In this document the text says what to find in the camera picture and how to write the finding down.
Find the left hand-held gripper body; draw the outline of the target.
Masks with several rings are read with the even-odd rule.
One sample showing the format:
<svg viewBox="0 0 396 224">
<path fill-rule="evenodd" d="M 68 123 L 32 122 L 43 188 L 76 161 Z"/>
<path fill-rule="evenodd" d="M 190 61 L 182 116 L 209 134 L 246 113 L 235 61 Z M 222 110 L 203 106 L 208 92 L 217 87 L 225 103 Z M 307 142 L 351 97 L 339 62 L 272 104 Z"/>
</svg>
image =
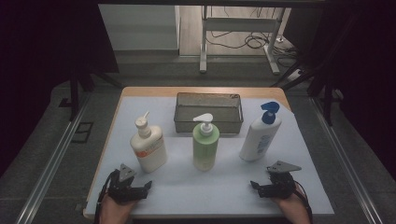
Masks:
<svg viewBox="0 0 396 224">
<path fill-rule="evenodd" d="M 135 171 L 122 163 L 119 169 L 110 174 L 108 195 L 119 204 L 137 200 L 137 191 L 131 187 Z"/>
</svg>

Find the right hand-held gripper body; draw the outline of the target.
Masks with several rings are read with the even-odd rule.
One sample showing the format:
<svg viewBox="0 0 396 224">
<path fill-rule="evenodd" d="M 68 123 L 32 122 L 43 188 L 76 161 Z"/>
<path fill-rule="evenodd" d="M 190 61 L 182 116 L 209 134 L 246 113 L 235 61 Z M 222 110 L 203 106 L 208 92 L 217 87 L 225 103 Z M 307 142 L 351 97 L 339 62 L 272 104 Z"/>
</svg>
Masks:
<svg viewBox="0 0 396 224">
<path fill-rule="evenodd" d="M 296 189 L 291 172 L 300 171 L 301 167 L 284 161 L 276 161 L 267 167 L 272 184 L 268 187 L 270 198 L 287 199 Z"/>
</svg>

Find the cream pump bottle orange label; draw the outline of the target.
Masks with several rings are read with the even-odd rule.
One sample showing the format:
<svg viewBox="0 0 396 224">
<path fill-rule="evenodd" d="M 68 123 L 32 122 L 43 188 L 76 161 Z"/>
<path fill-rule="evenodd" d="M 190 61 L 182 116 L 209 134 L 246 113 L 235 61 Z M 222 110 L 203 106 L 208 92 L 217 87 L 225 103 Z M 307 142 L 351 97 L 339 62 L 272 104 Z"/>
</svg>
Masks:
<svg viewBox="0 0 396 224">
<path fill-rule="evenodd" d="M 130 145 L 142 168 L 152 173 L 167 162 L 167 152 L 160 126 L 149 126 L 149 112 L 134 122 L 137 133 L 131 137 Z"/>
</svg>

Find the white bottle blue pump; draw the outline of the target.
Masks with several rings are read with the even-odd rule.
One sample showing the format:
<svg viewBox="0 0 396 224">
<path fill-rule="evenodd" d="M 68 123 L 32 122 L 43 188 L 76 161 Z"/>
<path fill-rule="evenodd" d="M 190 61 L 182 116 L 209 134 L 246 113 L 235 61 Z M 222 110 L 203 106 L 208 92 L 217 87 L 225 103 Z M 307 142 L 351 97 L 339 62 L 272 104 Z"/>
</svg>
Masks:
<svg viewBox="0 0 396 224">
<path fill-rule="evenodd" d="M 239 153 L 242 160 L 256 161 L 265 155 L 282 123 L 282 120 L 276 116 L 279 108 L 277 102 L 261 105 L 263 114 L 250 124 Z"/>
</svg>

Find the green pump bottle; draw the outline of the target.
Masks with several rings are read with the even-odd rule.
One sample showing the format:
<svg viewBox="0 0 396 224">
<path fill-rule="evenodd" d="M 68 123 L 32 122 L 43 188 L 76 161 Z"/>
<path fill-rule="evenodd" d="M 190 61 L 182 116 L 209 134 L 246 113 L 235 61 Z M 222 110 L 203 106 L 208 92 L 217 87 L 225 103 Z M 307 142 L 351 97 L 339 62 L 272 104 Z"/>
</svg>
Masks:
<svg viewBox="0 0 396 224">
<path fill-rule="evenodd" d="M 198 122 L 192 131 L 193 165 L 200 171 L 209 171 L 216 159 L 219 128 L 212 123 L 213 115 L 210 113 L 193 120 Z"/>
</svg>

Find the grey metal mesh basket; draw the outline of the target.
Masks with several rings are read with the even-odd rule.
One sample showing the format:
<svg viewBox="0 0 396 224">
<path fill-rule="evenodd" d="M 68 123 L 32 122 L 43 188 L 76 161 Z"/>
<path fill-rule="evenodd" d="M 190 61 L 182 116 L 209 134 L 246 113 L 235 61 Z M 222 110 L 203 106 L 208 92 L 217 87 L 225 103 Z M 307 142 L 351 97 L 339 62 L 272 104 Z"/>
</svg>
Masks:
<svg viewBox="0 0 396 224">
<path fill-rule="evenodd" d="M 213 124 L 223 134 L 240 133 L 244 121 L 241 97 L 236 93 L 177 94 L 174 123 L 177 133 L 191 133 L 196 125 L 195 117 L 210 113 Z"/>
</svg>

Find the person's right hand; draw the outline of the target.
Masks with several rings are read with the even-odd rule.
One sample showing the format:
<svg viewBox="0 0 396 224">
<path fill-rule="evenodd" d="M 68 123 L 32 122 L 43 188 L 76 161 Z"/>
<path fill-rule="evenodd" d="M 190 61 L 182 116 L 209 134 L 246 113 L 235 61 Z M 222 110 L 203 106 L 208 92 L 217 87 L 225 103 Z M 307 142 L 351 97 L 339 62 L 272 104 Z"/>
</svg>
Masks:
<svg viewBox="0 0 396 224">
<path fill-rule="evenodd" d="M 289 216 L 309 217 L 303 201 L 295 194 L 291 194 L 287 199 L 272 198 L 272 201 L 278 206 L 286 219 Z"/>
</svg>

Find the person's left hand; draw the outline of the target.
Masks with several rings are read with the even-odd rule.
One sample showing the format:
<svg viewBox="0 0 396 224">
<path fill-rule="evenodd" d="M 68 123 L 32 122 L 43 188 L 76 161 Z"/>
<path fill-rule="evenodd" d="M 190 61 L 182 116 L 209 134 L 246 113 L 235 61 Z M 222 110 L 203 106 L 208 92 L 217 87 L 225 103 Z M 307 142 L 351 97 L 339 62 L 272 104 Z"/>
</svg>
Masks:
<svg viewBox="0 0 396 224">
<path fill-rule="evenodd" d="M 106 195 L 102 200 L 102 208 L 99 215 L 100 224 L 126 224 L 137 201 L 124 204 L 116 203 Z"/>
</svg>

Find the white table mat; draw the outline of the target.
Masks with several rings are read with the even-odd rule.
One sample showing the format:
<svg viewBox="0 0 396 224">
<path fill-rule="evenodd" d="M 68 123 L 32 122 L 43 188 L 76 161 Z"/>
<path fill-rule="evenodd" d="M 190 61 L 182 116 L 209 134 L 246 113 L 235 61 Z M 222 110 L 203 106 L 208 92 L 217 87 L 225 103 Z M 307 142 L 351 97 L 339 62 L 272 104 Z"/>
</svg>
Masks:
<svg viewBox="0 0 396 224">
<path fill-rule="evenodd" d="M 147 182 L 152 184 L 148 197 L 134 209 L 134 217 L 275 217 L 279 213 L 277 207 L 260 197 L 251 184 L 269 184 L 266 169 L 276 161 L 299 166 L 299 171 L 292 176 L 303 185 L 314 214 L 332 214 L 330 200 L 296 118 L 286 107 L 281 107 L 277 113 L 282 123 L 265 156 L 254 162 L 240 159 L 239 152 L 248 127 L 262 114 L 262 103 L 258 98 L 243 99 L 244 122 L 240 133 L 224 134 L 219 139 L 214 167 L 201 172 L 192 164 L 191 136 L 177 133 L 175 129 L 175 98 L 122 98 L 92 182 L 84 216 L 93 217 L 98 195 L 108 175 L 121 164 L 126 164 L 136 172 L 136 186 L 141 187 Z M 166 164 L 150 174 L 141 169 L 130 146 L 130 139 L 136 132 L 134 121 L 143 115 L 148 116 L 149 123 L 163 129 L 168 156 Z"/>
</svg>

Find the black metal stand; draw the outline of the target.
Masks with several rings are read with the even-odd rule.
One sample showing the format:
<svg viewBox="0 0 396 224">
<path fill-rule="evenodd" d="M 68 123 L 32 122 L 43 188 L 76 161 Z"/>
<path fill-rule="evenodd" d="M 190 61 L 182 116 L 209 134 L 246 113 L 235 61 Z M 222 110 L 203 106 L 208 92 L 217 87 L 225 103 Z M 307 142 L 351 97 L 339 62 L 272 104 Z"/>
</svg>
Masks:
<svg viewBox="0 0 396 224">
<path fill-rule="evenodd" d="M 69 84 L 70 84 L 70 97 L 63 98 L 59 104 L 59 107 L 70 107 L 71 115 L 70 121 L 74 120 L 78 111 L 80 110 L 78 89 L 81 87 L 84 91 L 91 92 L 94 90 L 94 83 L 92 75 L 95 75 L 105 82 L 113 85 L 118 89 L 123 89 L 124 85 L 118 82 L 116 79 L 105 73 L 104 71 L 95 68 L 93 65 L 83 63 L 75 66 L 69 73 Z"/>
<path fill-rule="evenodd" d="M 297 69 L 303 69 L 303 73 L 292 81 L 283 84 L 291 74 Z M 333 78 L 329 71 L 329 66 L 326 63 L 321 63 L 315 67 L 309 67 L 303 62 L 294 63 L 274 84 L 273 87 L 279 87 L 283 91 L 287 91 L 304 81 L 312 78 L 312 81 L 307 89 L 307 93 L 311 97 L 317 97 L 321 91 L 324 91 L 322 98 L 322 116 L 328 125 L 332 126 L 332 103 L 333 103 Z"/>
</svg>

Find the white power strip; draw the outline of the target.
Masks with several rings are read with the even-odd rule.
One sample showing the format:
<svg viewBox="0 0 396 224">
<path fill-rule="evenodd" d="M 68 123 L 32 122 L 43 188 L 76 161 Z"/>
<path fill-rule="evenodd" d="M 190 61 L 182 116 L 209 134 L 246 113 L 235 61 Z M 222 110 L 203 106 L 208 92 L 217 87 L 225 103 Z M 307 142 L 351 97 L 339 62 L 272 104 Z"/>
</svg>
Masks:
<svg viewBox="0 0 396 224">
<path fill-rule="evenodd" d="M 293 81 L 296 78 L 300 77 L 304 72 L 300 69 L 296 69 L 294 72 L 292 72 L 288 77 L 287 80 L 288 81 Z"/>
</svg>

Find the dark curtain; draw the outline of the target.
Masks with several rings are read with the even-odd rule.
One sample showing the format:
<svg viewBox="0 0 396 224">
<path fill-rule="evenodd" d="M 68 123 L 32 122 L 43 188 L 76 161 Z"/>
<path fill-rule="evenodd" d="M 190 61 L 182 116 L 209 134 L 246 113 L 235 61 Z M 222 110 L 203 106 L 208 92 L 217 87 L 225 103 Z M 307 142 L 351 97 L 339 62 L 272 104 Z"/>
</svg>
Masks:
<svg viewBox="0 0 396 224">
<path fill-rule="evenodd" d="M 76 75 L 117 73 L 101 0 L 0 0 L 0 176 L 16 158 L 52 89 Z"/>
<path fill-rule="evenodd" d="M 361 14 L 327 70 L 347 119 L 396 179 L 396 0 L 358 1 Z M 323 57 L 348 9 L 293 8 L 284 36 L 301 52 L 325 50 Z"/>
</svg>

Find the white cabinet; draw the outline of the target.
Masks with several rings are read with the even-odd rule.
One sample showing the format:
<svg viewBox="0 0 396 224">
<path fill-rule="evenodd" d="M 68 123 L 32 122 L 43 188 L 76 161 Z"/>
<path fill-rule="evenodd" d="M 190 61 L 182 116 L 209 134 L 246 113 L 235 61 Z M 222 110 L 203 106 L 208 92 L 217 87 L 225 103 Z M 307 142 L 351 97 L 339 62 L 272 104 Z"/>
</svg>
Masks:
<svg viewBox="0 0 396 224">
<path fill-rule="evenodd" d="M 179 6 L 99 5 L 114 50 L 179 49 Z"/>
</svg>

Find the aluminium rail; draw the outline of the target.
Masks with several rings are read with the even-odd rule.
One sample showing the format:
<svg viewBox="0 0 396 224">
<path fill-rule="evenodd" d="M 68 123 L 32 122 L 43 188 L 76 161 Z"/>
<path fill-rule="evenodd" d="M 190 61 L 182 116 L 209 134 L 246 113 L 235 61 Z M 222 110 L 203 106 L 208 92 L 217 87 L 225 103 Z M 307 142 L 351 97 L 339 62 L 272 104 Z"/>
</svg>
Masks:
<svg viewBox="0 0 396 224">
<path fill-rule="evenodd" d="M 45 169 L 37 179 L 33 190 L 31 191 L 26 203 L 24 204 L 21 212 L 19 213 L 15 224 L 31 224 L 35 218 L 35 214 L 40 207 L 49 187 L 55 176 L 66 150 L 68 149 L 70 142 L 77 127 L 86 111 L 87 104 L 91 98 L 90 93 L 83 93 L 80 98 L 80 107 L 76 116 L 68 122 L 68 125 L 62 135 L 61 140 L 53 150 L 49 160 L 45 166 Z"/>
<path fill-rule="evenodd" d="M 375 203 L 372 200 L 372 197 L 369 195 L 366 187 L 364 187 L 363 183 L 361 182 L 361 179 L 349 160 L 349 157 L 347 156 L 344 147 L 336 135 L 335 130 L 325 119 L 319 100 L 316 98 L 310 98 L 310 102 L 315 108 L 315 112 L 322 129 L 327 134 L 329 141 L 331 142 L 332 149 L 334 150 L 340 162 L 340 166 L 346 175 L 346 179 L 352 188 L 357 201 L 361 206 L 362 212 L 366 216 L 369 224 L 384 224 L 380 214 L 378 213 Z"/>
</svg>

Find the white desk frame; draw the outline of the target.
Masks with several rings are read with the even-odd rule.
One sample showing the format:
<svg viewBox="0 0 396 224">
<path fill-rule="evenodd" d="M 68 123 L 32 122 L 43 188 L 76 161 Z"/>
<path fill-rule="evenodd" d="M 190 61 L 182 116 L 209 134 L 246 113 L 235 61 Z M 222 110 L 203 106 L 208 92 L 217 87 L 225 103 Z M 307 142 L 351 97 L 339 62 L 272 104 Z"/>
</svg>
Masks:
<svg viewBox="0 0 396 224">
<path fill-rule="evenodd" d="M 213 18 L 207 16 L 208 6 L 202 7 L 202 41 L 200 47 L 199 71 L 206 72 L 206 33 L 216 32 L 254 32 L 269 33 L 269 44 L 263 47 L 267 61 L 274 75 L 279 75 L 280 70 L 273 55 L 277 35 L 286 9 L 282 7 L 275 19 L 265 18 Z"/>
</svg>

